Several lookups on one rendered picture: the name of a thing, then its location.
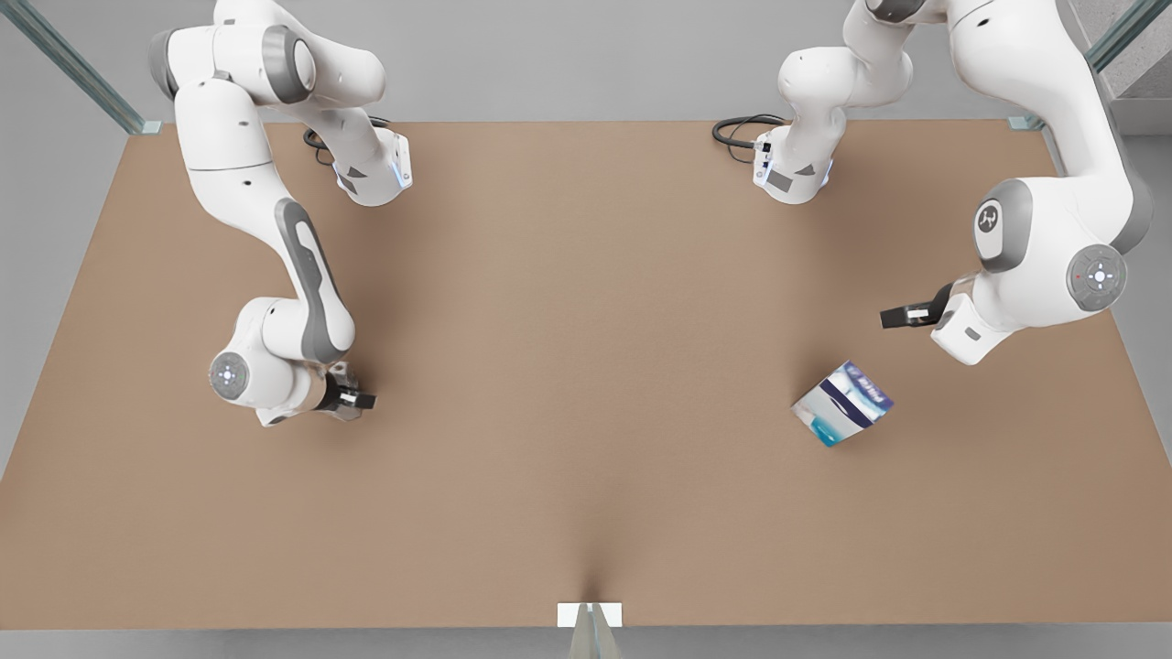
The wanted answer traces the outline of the silver frame post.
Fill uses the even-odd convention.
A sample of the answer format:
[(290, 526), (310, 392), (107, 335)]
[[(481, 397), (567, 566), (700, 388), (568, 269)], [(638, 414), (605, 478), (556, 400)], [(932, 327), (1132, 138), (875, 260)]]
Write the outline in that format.
[(558, 627), (573, 627), (568, 659), (624, 659), (613, 636), (624, 626), (621, 603), (558, 603)]
[(1172, 0), (1056, 0), (1119, 130), (1172, 136)]
[(0, 14), (7, 16), (25, 38), (29, 38), (71, 83), (125, 129), (127, 134), (151, 136), (162, 133), (162, 121), (146, 120), (135, 110), (28, 0), (0, 0)]

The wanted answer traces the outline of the blue and white printed box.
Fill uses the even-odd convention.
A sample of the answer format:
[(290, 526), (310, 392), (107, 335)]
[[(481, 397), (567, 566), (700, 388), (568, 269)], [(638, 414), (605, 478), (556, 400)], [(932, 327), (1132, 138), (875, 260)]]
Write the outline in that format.
[(845, 362), (804, 393), (791, 412), (824, 446), (833, 447), (871, 428), (893, 405), (857, 364)]

